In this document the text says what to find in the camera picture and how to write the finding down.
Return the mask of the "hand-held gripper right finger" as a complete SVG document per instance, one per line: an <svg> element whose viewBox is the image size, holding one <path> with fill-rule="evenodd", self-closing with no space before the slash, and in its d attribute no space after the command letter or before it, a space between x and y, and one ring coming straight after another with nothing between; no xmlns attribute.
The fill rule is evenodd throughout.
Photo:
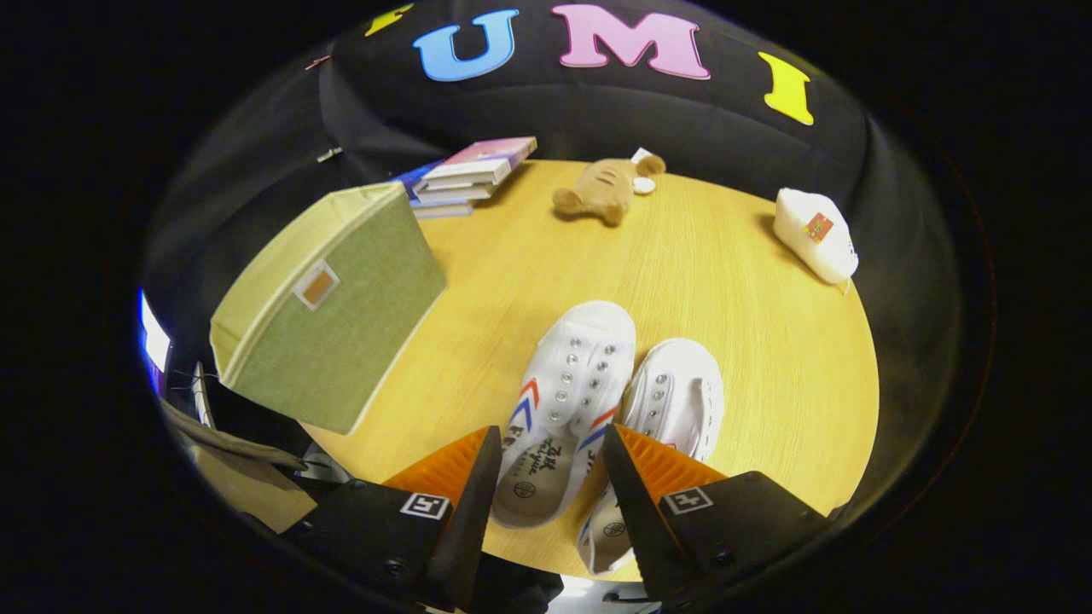
<svg viewBox="0 0 1092 614"><path fill-rule="evenodd" d="M709 601L832 527L761 472L726 477L624 425L609 425L601 453L652 601Z"/></svg>

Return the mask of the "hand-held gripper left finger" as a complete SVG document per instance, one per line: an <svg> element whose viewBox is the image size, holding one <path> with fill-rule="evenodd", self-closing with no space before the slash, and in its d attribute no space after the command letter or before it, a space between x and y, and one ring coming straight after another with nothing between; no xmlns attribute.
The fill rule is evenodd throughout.
<svg viewBox="0 0 1092 614"><path fill-rule="evenodd" d="M397 472L328 491L284 538L401 609L467 610L502 462L495 425Z"/></svg>

